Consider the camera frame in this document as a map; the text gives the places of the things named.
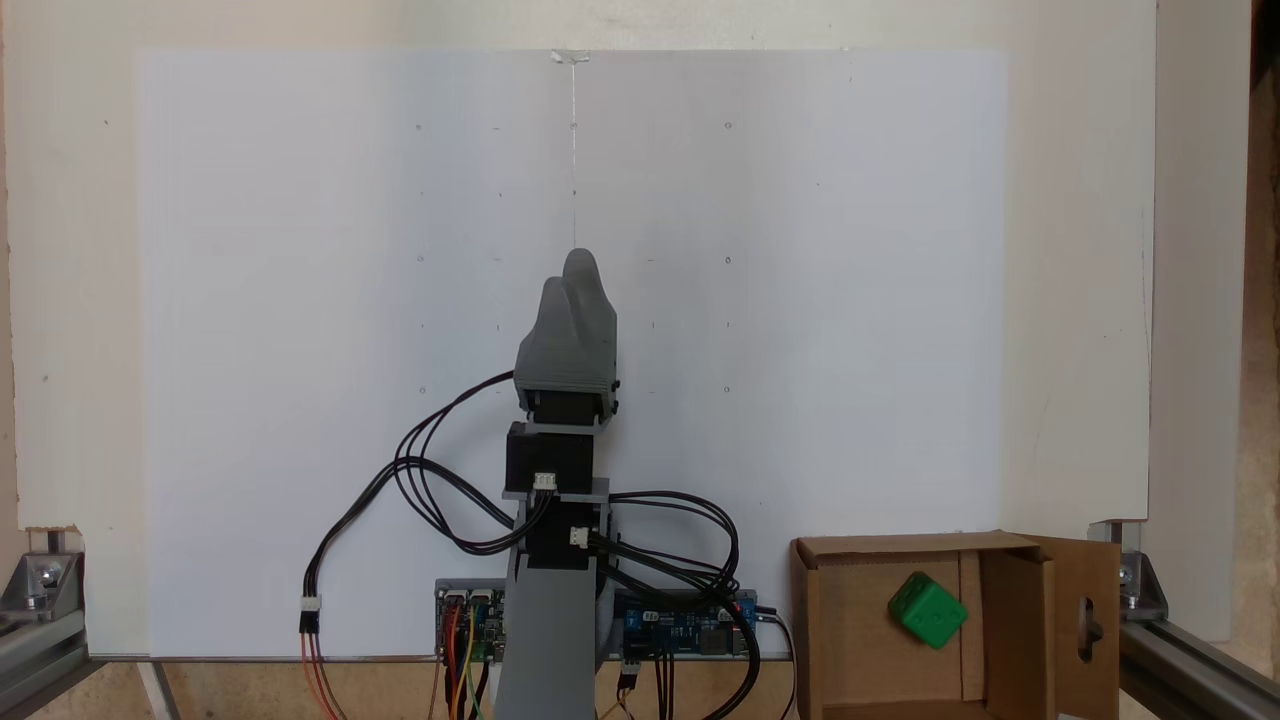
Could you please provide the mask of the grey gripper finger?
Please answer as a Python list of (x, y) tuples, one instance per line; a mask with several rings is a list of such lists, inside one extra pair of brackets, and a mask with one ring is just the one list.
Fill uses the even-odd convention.
[(617, 313), (604, 290), (596, 259), (588, 249), (570, 251), (562, 283), (579, 338), (582, 383), (596, 380), (603, 389), (617, 389)]
[(532, 329), (515, 361), (518, 389), (596, 389), (598, 338), (579, 292), (562, 277), (545, 281)]

